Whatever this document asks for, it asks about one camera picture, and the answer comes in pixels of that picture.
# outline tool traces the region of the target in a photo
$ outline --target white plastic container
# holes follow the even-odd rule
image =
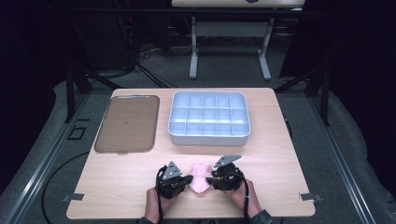
[[[178,91],[168,132],[176,145],[242,146],[250,134],[246,97],[237,91]]]

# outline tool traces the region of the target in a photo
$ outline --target pink fabric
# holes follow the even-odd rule
[[[210,188],[205,178],[213,177],[211,171],[212,167],[210,165],[194,164],[191,170],[194,179],[190,183],[190,189],[196,193],[202,193]]]

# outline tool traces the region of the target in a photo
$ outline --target sleeve cuff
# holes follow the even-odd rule
[[[154,224],[154,223],[152,223],[150,220],[146,219],[145,217],[142,217],[139,219],[137,224]]]
[[[272,217],[267,213],[267,211],[262,210],[260,213],[258,213],[256,216],[254,216],[250,220],[251,224],[274,224],[275,222],[273,221]]]

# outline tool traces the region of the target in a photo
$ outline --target metal rod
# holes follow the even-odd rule
[[[349,193],[350,199],[355,205],[356,212],[358,213],[362,224],[375,224],[375,218],[370,211],[370,208],[367,205],[367,202],[364,199],[364,196],[361,193],[361,189],[358,183],[355,180],[352,172],[349,169],[346,159],[344,158],[343,152],[341,148],[337,144],[335,137],[332,134],[331,127],[327,126],[324,122],[322,122],[321,115],[319,114],[319,105],[315,98],[308,98],[308,103],[311,106],[312,111],[315,114],[318,123],[323,130],[329,144],[329,150],[332,154],[332,158],[334,160],[335,166],[339,171],[341,178],[346,186],[346,190]]]
[[[35,196],[40,191],[41,186],[46,180],[47,175],[50,174],[50,169],[55,163],[58,155],[62,150],[62,146],[66,139],[66,134],[70,133],[72,128],[74,127],[75,122],[77,121],[78,114],[81,112],[83,106],[88,102],[88,95],[82,94],[76,104],[76,113],[70,119],[69,123],[65,123],[62,129],[60,130],[58,136],[55,139],[52,148],[49,148],[49,152],[44,156],[43,160],[38,164],[37,169],[35,169],[35,173],[32,175],[32,178],[29,180],[29,183],[26,185],[21,197],[15,203],[14,207],[8,214],[5,223],[22,223],[24,216],[28,212],[30,205],[33,203]]]
[[[187,16],[187,17],[250,17],[250,18],[308,18],[329,19],[344,16],[342,11],[292,11],[271,8],[62,8],[46,7],[49,12],[62,14],[105,14],[135,16]]]

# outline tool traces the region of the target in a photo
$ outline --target table leg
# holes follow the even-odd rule
[[[262,67],[262,75],[264,80],[271,80],[270,70],[268,69],[268,64],[265,59],[265,52],[268,49],[268,43],[270,41],[271,33],[274,27],[274,19],[268,21],[268,26],[266,28],[264,41],[262,42],[262,49],[257,50],[259,55],[260,66]]]
[[[198,67],[198,49],[197,49],[197,34],[196,34],[196,22],[195,17],[191,19],[191,65],[190,65],[190,79],[197,78],[197,67]]]

